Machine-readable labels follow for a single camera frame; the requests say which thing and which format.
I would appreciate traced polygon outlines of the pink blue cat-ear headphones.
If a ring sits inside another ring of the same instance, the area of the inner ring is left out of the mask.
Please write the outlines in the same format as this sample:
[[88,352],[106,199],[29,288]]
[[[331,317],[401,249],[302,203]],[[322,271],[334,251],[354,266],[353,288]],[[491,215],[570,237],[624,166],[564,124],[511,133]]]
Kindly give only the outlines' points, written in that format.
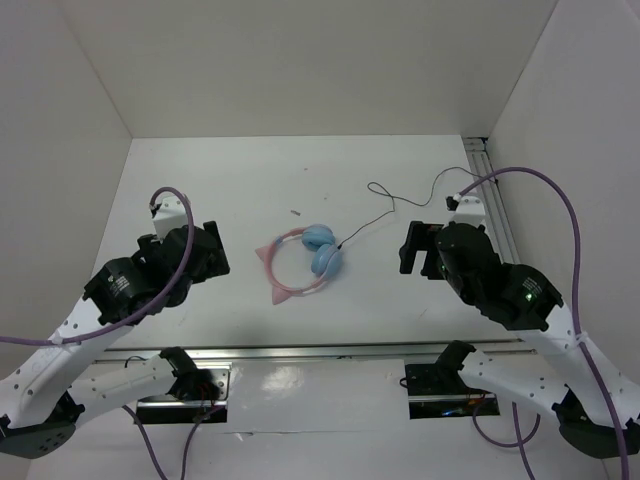
[[319,292],[339,274],[344,260],[336,235],[322,224],[281,233],[255,254],[262,262],[273,305]]

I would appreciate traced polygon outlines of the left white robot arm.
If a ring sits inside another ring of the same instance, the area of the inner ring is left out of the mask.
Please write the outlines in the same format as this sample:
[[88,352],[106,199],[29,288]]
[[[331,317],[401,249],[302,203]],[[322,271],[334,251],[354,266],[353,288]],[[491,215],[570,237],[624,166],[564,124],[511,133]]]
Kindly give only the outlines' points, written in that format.
[[140,399],[170,396],[212,406],[221,385],[196,366],[181,347],[168,347],[139,364],[83,378],[86,369],[127,325],[97,338],[88,335],[112,325],[150,302],[176,272],[189,230],[179,227],[163,239],[138,240],[130,257],[104,264],[85,285],[72,313],[20,367],[1,382],[1,451],[37,459],[58,449],[77,428]]

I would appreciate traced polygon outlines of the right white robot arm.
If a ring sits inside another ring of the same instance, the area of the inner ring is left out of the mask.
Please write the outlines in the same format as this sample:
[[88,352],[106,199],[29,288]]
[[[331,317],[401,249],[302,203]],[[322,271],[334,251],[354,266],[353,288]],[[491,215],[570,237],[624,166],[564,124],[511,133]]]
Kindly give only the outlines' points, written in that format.
[[584,333],[576,333],[562,295],[538,270],[503,262],[483,226],[413,221],[399,249],[400,271],[426,254],[422,275],[444,280],[466,305],[500,324],[543,356],[555,374],[501,365],[455,340],[431,367],[429,379],[448,392],[485,390],[520,401],[558,425],[572,447],[596,459],[639,452],[639,387]]

